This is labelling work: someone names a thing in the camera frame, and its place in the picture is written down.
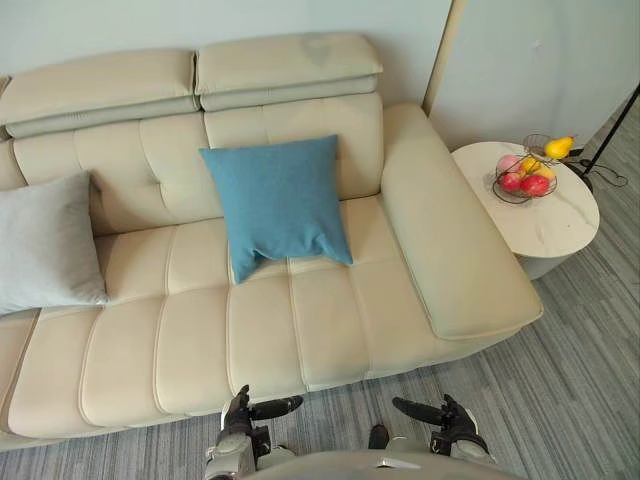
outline white wall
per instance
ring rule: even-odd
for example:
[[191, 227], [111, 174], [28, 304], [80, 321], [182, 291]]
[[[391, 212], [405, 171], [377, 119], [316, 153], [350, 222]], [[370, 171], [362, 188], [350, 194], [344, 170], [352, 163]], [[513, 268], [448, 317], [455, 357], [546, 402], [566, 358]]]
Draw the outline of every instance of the white wall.
[[470, 0], [431, 105], [451, 149], [532, 132], [584, 145], [640, 78], [638, 0]]
[[148, 47], [359, 31], [382, 56], [387, 103], [422, 102], [450, 0], [1, 0], [0, 73]]

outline gray pillow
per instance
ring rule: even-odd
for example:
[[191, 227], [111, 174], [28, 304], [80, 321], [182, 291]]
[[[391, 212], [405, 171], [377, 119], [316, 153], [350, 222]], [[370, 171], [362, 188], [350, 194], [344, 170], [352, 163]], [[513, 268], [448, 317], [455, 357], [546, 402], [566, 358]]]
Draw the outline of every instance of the gray pillow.
[[89, 219], [89, 174], [0, 192], [0, 315], [107, 300]]

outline yellow pear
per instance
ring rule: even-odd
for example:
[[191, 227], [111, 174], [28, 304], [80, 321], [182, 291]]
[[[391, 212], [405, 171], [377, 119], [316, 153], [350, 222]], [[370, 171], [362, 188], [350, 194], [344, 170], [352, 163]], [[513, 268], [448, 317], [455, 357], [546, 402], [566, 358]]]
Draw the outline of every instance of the yellow pear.
[[553, 170], [551, 170], [546, 165], [541, 165], [540, 168], [536, 170], [536, 175], [542, 175], [549, 180], [553, 180], [554, 178], [556, 178], [556, 174], [553, 172]]
[[528, 155], [522, 159], [518, 170], [520, 175], [529, 175], [540, 168], [540, 165], [541, 163], [538, 160], [533, 158], [531, 155]]
[[573, 137], [556, 138], [545, 145], [544, 153], [549, 158], [560, 160], [569, 155], [572, 146]]

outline side table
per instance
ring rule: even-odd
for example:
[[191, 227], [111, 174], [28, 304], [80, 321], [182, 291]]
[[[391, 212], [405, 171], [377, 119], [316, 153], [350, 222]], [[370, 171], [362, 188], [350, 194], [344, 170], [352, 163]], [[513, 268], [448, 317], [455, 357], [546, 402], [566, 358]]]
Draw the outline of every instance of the side table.
[[522, 145], [481, 142], [453, 152], [453, 158], [531, 280], [586, 247], [600, 223], [598, 205], [585, 184], [565, 165], [554, 165], [556, 190], [514, 205], [492, 190], [498, 159], [524, 155]]

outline sofa headrest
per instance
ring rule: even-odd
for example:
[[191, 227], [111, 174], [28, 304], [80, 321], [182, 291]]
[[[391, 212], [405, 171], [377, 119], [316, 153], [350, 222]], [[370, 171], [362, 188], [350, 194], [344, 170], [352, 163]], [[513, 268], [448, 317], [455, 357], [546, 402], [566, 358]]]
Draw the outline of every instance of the sofa headrest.
[[353, 33], [255, 38], [202, 47], [196, 94], [205, 111], [370, 93], [382, 72]]
[[[0, 97], [2, 97], [2, 92], [9, 84], [9, 77], [0, 77]], [[9, 134], [7, 133], [7, 129], [4, 128], [4, 124], [0, 123], [0, 142], [4, 142], [9, 139]]]
[[16, 75], [0, 125], [16, 138], [199, 109], [194, 52], [153, 49], [80, 58]]

